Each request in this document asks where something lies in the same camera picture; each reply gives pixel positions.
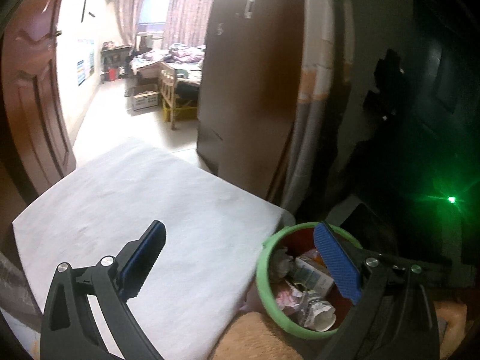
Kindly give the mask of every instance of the blue gripper pad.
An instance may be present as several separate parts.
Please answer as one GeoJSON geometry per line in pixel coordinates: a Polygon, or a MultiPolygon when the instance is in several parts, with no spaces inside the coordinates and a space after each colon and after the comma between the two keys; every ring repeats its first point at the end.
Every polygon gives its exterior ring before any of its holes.
{"type": "Polygon", "coordinates": [[[362,297],[360,272],[345,254],[332,230],[325,223],[319,223],[313,231],[313,241],[342,296],[357,304],[362,297]]]}

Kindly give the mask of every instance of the floor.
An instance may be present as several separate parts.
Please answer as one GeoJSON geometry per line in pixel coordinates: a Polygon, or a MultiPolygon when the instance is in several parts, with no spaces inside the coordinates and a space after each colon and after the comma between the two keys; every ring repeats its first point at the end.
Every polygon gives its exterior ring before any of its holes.
{"type": "Polygon", "coordinates": [[[178,121],[172,131],[161,107],[133,112],[124,97],[126,85],[126,79],[100,85],[73,145],[77,166],[136,137],[208,171],[196,151],[198,121],[178,121]]]}

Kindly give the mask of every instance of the curtain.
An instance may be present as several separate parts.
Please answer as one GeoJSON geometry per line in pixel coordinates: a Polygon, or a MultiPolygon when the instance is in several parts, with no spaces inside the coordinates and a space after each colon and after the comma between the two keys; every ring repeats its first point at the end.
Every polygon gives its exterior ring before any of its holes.
{"type": "MultiPolygon", "coordinates": [[[[354,28],[351,0],[343,1],[343,79],[350,81],[354,28]]],[[[281,207],[295,213],[305,199],[320,140],[335,61],[334,0],[305,0],[301,83],[281,207]]]]}
{"type": "Polygon", "coordinates": [[[205,44],[208,17],[213,0],[170,0],[162,48],[173,43],[205,44]]]}
{"type": "Polygon", "coordinates": [[[135,45],[143,0],[116,0],[118,28],[123,44],[135,45]]]}

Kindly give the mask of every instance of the white tabletop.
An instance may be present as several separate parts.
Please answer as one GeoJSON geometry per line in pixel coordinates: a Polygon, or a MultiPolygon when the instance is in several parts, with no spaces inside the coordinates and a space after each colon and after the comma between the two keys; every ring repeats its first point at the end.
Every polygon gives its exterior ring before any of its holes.
{"type": "MultiPolygon", "coordinates": [[[[93,266],[155,219],[166,226],[166,245],[128,305],[166,360],[205,359],[237,312],[262,242],[293,224],[286,211],[131,139],[54,185],[13,227],[43,309],[59,263],[93,266]]],[[[106,326],[99,328],[119,355],[106,326]]]]}

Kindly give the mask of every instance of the bedroom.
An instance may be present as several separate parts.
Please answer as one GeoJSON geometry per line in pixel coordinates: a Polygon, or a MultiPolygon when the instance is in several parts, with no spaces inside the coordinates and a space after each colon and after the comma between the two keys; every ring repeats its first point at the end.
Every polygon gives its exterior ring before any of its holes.
{"type": "Polygon", "coordinates": [[[212,2],[61,1],[58,91],[78,164],[135,136],[203,167],[196,112],[212,2]]]}

